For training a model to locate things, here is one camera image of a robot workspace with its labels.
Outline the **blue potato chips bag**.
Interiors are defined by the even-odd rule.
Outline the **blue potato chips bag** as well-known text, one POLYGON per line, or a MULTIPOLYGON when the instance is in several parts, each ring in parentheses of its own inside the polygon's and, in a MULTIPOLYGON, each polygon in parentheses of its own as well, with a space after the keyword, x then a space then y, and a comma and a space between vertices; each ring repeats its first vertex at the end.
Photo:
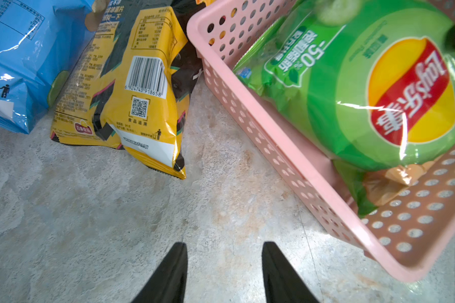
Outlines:
POLYGON ((0 1, 0 126, 29 134, 54 104, 100 12, 94 1, 0 1))

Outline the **green potato chips bag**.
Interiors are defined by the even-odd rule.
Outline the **green potato chips bag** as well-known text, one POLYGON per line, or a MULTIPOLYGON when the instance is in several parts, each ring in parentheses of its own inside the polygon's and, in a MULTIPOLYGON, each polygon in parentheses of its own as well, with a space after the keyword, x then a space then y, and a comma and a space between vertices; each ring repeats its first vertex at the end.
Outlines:
POLYGON ((454 29, 427 1, 298 1, 234 74, 332 160, 365 217, 455 144, 454 29))

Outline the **black yellow potato chips bag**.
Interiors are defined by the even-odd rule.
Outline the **black yellow potato chips bag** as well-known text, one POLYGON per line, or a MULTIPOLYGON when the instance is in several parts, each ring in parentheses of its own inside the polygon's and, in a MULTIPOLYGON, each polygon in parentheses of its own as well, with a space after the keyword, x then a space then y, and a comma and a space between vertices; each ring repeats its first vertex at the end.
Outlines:
POLYGON ((187 23, 203 1, 108 1, 58 98, 51 139, 126 150, 151 169, 186 177, 181 152, 202 61, 187 23))

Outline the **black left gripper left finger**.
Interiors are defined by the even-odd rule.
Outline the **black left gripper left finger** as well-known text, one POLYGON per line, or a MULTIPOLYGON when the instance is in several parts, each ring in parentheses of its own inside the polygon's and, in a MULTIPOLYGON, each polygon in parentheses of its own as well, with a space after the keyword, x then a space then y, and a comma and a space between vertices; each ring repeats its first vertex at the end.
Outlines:
POLYGON ((184 302, 187 273, 187 245, 176 242, 131 303, 184 302))

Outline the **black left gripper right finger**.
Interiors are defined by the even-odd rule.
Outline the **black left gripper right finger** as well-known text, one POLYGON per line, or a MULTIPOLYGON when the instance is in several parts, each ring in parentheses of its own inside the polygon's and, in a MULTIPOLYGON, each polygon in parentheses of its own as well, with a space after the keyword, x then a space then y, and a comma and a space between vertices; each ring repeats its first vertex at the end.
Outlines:
POLYGON ((262 271, 267 303, 319 303, 275 242, 264 242, 262 271))

